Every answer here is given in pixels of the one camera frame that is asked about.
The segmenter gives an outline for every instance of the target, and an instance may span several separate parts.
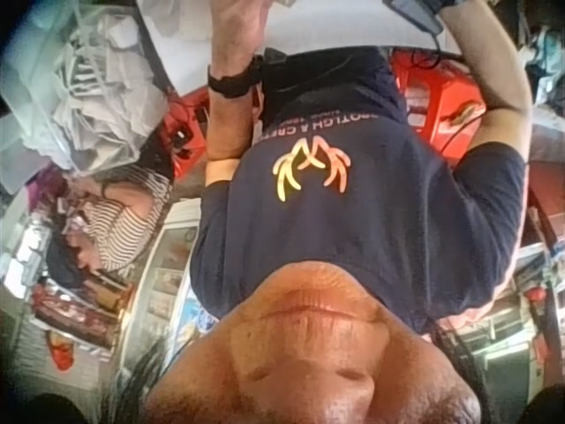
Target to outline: light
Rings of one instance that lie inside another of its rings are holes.
[[[530,349],[529,343],[515,344],[514,346],[507,347],[506,349],[502,349],[501,351],[487,353],[485,355],[485,360],[497,360],[498,358],[502,358],[503,356],[527,351],[528,349]]]

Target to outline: navy t-shirt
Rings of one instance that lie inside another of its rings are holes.
[[[406,124],[330,111],[287,120],[202,194],[192,286],[218,318],[280,267],[350,272],[417,332],[490,301],[516,244],[525,163],[497,142],[450,169]]]

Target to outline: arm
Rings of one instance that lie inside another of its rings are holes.
[[[261,45],[272,0],[213,0],[210,3],[214,33],[210,74],[216,78],[242,73]],[[239,159],[251,146],[253,135],[252,90],[226,99],[209,90],[210,120],[207,130],[206,186],[230,181]]]
[[[527,161],[532,99],[514,44],[484,0],[446,7],[440,15],[463,52],[487,107],[470,148],[498,141]]]

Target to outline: nose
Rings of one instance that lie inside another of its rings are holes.
[[[363,422],[374,392],[369,375],[308,360],[285,362],[245,386],[260,411],[289,422],[320,424]]]

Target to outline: t-shirt sleeve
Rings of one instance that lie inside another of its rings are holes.
[[[469,151],[453,173],[436,176],[427,236],[432,318],[492,300],[519,237],[525,171],[513,148],[492,142]]]
[[[229,181],[219,181],[204,189],[200,203],[199,233],[192,249],[190,265],[192,289],[202,306],[214,315],[222,310],[229,192]]]

